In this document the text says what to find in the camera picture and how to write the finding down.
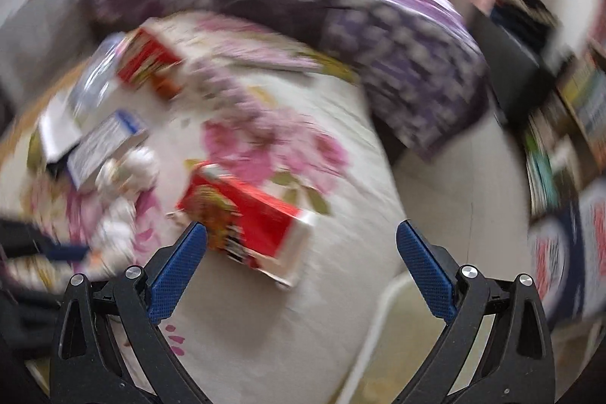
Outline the floral bedsheet on table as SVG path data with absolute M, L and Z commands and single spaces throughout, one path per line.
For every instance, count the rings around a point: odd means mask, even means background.
M 6 262 L 51 296 L 52 403 L 326 403 L 398 272 L 404 210 L 355 73 L 231 16 L 151 17 L 91 107 L 64 172 L 42 114 L 1 144 L 1 208 L 73 262 Z

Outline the wooden bookshelf with books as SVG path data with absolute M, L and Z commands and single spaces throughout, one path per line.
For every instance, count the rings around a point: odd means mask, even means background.
M 590 40 L 573 59 L 523 133 L 530 218 L 578 198 L 605 172 L 605 48 Z

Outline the white plastic bag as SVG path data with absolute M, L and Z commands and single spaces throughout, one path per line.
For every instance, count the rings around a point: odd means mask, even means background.
M 121 158 L 108 159 L 95 179 L 104 212 L 92 234 L 91 250 L 102 265 L 117 268 L 134 259 L 136 203 L 155 187 L 159 160 L 147 147 L 128 150 Z

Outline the red snack box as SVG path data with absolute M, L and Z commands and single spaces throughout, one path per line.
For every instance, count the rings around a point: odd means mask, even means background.
M 138 28 L 120 56 L 116 74 L 126 86 L 138 89 L 149 84 L 157 96 L 170 101 L 182 90 L 173 73 L 183 60 L 152 29 Z

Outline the red paper noodle cup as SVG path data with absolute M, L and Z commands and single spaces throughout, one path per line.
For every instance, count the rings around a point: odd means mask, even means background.
M 193 165 L 173 218 L 206 228 L 209 249 L 285 289 L 300 278 L 317 215 L 247 184 L 209 161 Z

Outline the black bench with clothes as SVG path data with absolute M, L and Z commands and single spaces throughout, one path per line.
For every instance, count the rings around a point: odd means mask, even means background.
M 558 27 L 541 0 L 494 0 L 489 13 L 473 12 L 469 32 L 489 67 L 499 122 L 512 132 L 526 127 L 553 88 L 544 51 Z

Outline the blue white Ganten carton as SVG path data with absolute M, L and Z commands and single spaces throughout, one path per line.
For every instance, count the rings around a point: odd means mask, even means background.
M 583 312 L 583 242 L 579 232 L 572 211 L 546 216 L 529 230 L 531 275 L 551 330 Z

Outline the purple patterned bed quilt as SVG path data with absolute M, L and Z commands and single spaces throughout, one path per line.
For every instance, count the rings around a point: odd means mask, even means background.
M 353 68 L 372 114 L 430 158 L 489 109 L 488 67 L 449 0 L 84 0 L 105 29 L 203 9 L 266 26 Z

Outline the white blue cardboard box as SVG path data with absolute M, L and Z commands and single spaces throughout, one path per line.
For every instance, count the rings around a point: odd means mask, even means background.
M 120 159 L 149 136 L 148 126 L 134 113 L 117 110 L 94 127 L 69 153 L 67 171 L 74 188 L 88 193 L 106 161 Z

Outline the grey striped fabric panel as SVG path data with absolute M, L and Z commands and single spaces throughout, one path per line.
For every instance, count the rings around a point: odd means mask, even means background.
M 1 27 L 1 91 L 19 109 L 93 50 L 82 0 L 30 0 Z

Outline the clear plastic water bottle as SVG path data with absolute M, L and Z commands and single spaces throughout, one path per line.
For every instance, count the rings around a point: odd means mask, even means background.
M 117 68 L 127 46 L 127 34 L 107 36 L 89 58 L 67 103 L 75 121 L 82 125 L 116 87 Z

